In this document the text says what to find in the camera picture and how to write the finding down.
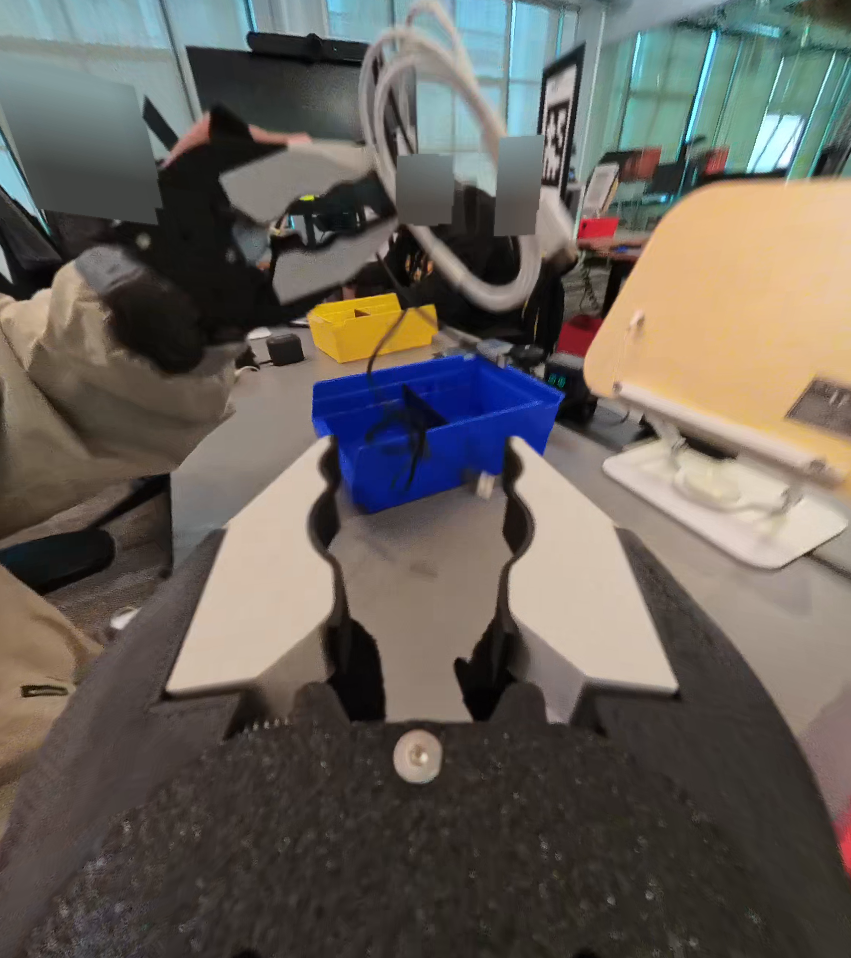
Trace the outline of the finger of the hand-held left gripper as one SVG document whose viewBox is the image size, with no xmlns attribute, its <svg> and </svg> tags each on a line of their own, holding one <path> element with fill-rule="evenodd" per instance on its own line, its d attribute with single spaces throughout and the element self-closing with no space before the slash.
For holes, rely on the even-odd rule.
<svg viewBox="0 0 851 958">
<path fill-rule="evenodd" d="M 275 238 L 270 247 L 272 292 L 280 305 L 302 304 L 349 283 L 387 246 L 397 218 L 379 219 L 358 233 L 335 234 L 316 246 L 298 234 Z"/>
<path fill-rule="evenodd" d="M 374 154 L 346 142 L 295 142 L 219 177 L 230 204 L 253 222 L 276 222 L 303 197 L 322 197 L 375 170 Z"/>
</svg>

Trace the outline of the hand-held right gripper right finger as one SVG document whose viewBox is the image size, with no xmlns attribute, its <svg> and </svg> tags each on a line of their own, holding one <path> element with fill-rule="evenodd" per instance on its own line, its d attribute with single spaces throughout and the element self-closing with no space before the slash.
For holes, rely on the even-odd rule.
<svg viewBox="0 0 851 958">
<path fill-rule="evenodd" d="M 676 701 L 678 679 L 619 529 L 526 440 L 506 442 L 510 551 L 491 622 L 455 674 L 469 715 L 539 690 L 551 722 L 599 722 L 600 699 Z"/>
</svg>

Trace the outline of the wooden stand with white base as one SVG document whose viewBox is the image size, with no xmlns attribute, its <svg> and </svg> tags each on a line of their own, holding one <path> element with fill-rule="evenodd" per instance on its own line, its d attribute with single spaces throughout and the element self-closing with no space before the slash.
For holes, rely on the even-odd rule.
<svg viewBox="0 0 851 958">
<path fill-rule="evenodd" d="M 655 438 L 611 481 L 726 555 L 778 570 L 848 527 L 851 178 L 736 181 L 653 230 L 585 383 Z"/>
</svg>

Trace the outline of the black power station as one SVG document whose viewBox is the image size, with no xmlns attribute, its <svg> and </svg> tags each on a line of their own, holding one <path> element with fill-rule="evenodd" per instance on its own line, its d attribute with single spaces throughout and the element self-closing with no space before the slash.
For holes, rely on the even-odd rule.
<svg viewBox="0 0 851 958">
<path fill-rule="evenodd" d="M 556 420 L 564 425 L 585 427 L 594 418 L 598 398 L 589 390 L 584 374 L 585 360 L 574 353 L 556 352 L 543 368 L 543 381 L 562 393 Z"/>
</svg>

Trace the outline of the grey desk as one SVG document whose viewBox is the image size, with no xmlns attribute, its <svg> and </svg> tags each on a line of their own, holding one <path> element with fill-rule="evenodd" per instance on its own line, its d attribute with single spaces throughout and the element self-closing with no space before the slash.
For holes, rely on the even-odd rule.
<svg viewBox="0 0 851 958">
<path fill-rule="evenodd" d="M 312 386 L 360 371 L 315 353 L 243 373 L 234 415 L 172 476 L 176 563 L 222 526 L 314 441 Z M 851 801 L 851 581 L 801 559 L 777 572 L 743 566 L 602 471 L 609 450 L 555 425 L 544 457 L 616 524 L 634 531 L 736 646 L 798 736 L 832 817 Z M 491 620 L 510 553 L 505 498 L 458 487 L 369 516 L 339 497 L 333 552 L 354 618 L 382 655 L 389 720 L 468 718 L 453 661 Z"/>
</svg>

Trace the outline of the person's left forearm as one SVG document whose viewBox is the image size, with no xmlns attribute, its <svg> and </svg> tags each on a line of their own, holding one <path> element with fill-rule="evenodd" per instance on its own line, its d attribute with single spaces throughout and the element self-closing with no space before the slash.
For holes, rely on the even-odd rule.
<svg viewBox="0 0 851 958">
<path fill-rule="evenodd" d="M 173 472 L 230 411 L 239 344 L 183 374 L 121 345 L 103 295 L 143 270 L 89 251 L 49 289 L 0 294 L 0 540 L 126 481 Z"/>
</svg>

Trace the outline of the person's left hand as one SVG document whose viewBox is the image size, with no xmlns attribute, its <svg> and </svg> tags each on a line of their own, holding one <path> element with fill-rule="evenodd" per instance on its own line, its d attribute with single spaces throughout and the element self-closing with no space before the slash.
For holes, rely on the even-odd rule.
<svg viewBox="0 0 851 958">
<path fill-rule="evenodd" d="M 248 139 L 267 146 L 288 147 L 312 143 L 312 137 L 303 132 L 281 133 L 269 131 L 260 126 L 248 124 L 224 107 L 218 106 L 204 113 L 190 129 L 183 134 L 160 162 L 159 169 L 164 170 L 173 161 L 190 150 L 202 146 L 216 137 Z"/>
</svg>

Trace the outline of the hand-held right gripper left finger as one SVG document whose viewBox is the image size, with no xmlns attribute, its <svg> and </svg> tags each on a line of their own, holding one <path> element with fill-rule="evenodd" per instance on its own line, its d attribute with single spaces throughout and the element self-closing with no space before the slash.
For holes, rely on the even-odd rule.
<svg viewBox="0 0 851 958">
<path fill-rule="evenodd" d="M 301 688 L 326 684 L 353 721 L 385 719 L 382 659 L 351 614 L 330 551 L 340 529 L 336 440 L 316 440 L 230 519 L 164 691 L 237 694 L 257 719 L 287 719 Z"/>
</svg>

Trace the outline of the yellow storage bin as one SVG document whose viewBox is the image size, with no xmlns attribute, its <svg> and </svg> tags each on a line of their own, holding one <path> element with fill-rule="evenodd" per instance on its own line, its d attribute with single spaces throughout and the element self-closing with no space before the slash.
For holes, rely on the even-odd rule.
<svg viewBox="0 0 851 958">
<path fill-rule="evenodd" d="M 401 306 L 396 294 L 315 306 L 307 316 L 315 348 L 340 365 L 428 347 L 439 328 L 435 305 Z"/>
</svg>

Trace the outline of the blue storage bin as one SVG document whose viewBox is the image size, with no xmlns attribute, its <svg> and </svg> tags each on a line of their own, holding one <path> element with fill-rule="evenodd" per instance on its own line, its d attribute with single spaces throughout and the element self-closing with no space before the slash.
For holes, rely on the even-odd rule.
<svg viewBox="0 0 851 958">
<path fill-rule="evenodd" d="M 448 422 L 419 433 L 403 413 L 403 384 Z M 506 442 L 542 453 L 562 393 L 515 367 L 455 355 L 316 382 L 312 425 L 336 440 L 342 482 L 366 512 L 445 492 L 481 473 L 502 473 Z"/>
</svg>

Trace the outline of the black monitor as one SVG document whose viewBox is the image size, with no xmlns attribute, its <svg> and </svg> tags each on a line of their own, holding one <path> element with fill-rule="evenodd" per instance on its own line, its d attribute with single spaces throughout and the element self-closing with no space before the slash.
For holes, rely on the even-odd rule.
<svg viewBox="0 0 851 958">
<path fill-rule="evenodd" d="M 186 48 L 203 112 L 222 106 L 272 132 L 362 142 L 359 78 L 365 43 L 255 31 L 246 41 L 246 51 Z"/>
</svg>

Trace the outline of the framed black-white marker poster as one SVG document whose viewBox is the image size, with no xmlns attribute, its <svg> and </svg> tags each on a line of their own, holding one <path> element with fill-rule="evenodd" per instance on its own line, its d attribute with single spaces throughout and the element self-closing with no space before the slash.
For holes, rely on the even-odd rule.
<svg viewBox="0 0 851 958">
<path fill-rule="evenodd" d="M 564 201 L 571 164 L 587 44 L 549 64 L 541 77 L 538 133 L 543 142 L 541 187 Z"/>
</svg>

